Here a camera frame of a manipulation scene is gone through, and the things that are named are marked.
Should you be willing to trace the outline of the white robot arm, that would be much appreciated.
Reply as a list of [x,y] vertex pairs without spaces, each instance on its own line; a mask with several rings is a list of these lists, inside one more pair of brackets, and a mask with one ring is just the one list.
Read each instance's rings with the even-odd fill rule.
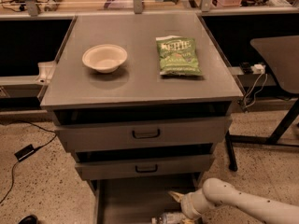
[[232,206],[263,224],[299,224],[299,207],[248,194],[218,178],[209,178],[195,191],[182,194],[169,191],[181,207],[183,215],[197,220],[208,210]]

